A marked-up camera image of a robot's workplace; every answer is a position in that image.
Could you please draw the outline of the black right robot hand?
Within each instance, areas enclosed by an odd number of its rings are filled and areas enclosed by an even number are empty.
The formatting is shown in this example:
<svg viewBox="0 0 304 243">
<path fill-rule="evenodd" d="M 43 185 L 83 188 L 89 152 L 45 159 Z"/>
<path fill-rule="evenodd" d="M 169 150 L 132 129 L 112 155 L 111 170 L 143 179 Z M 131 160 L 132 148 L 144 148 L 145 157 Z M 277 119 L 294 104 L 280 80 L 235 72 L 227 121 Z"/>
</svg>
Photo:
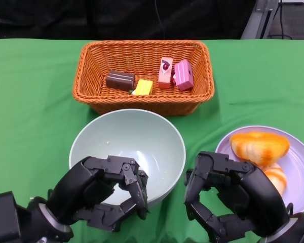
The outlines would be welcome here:
<svg viewBox="0 0 304 243">
<path fill-rule="evenodd" d="M 249 161 L 234 161 L 227 154 L 201 151 L 195 167 L 184 176 L 184 204 L 189 220 L 197 220 L 210 242 L 229 242 L 248 231 L 265 237 L 289 220 L 278 190 L 264 172 Z M 200 202 L 200 192 L 215 188 L 231 214 L 216 216 Z"/>
</svg>

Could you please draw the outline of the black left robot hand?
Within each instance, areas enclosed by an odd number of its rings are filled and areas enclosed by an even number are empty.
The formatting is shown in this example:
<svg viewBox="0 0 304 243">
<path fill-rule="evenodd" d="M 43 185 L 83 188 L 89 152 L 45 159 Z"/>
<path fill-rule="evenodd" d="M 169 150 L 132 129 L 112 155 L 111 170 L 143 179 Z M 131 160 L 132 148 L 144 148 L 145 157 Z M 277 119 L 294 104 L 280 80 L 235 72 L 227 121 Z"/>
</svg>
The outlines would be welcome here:
<svg viewBox="0 0 304 243">
<path fill-rule="evenodd" d="M 57 183 L 46 202 L 61 224 L 79 220 L 89 227 L 118 232 L 121 223 L 134 213 L 142 220 L 148 213 L 147 174 L 133 158 L 88 156 L 74 165 Z M 118 185 L 130 193 L 119 205 L 104 203 Z"/>
</svg>

